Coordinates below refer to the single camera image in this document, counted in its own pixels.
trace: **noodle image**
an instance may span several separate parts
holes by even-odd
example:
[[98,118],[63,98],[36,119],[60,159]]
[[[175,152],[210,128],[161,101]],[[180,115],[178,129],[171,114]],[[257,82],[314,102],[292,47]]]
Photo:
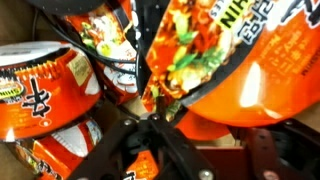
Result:
[[153,74],[150,76],[149,82],[145,88],[143,96],[141,97],[142,103],[149,112],[156,110],[156,98],[162,96],[165,98],[166,106],[166,120],[173,121],[175,115],[182,109],[182,105],[178,100],[173,99],[170,94],[160,86],[159,79]]
[[[173,98],[208,82],[241,43],[235,29],[221,27],[210,16],[215,3],[218,1],[173,0],[164,14],[147,63]],[[244,11],[237,24],[250,18],[249,9]]]
[[[135,61],[137,52],[126,39],[126,29],[113,9],[106,4],[94,11],[82,15],[64,17],[67,25],[77,31],[83,44],[93,52],[103,57],[117,60]],[[116,94],[117,103],[121,104],[138,95],[136,77],[121,71],[116,71],[100,62],[97,63],[97,75],[106,91]],[[113,63],[114,67],[135,72],[135,64]]]

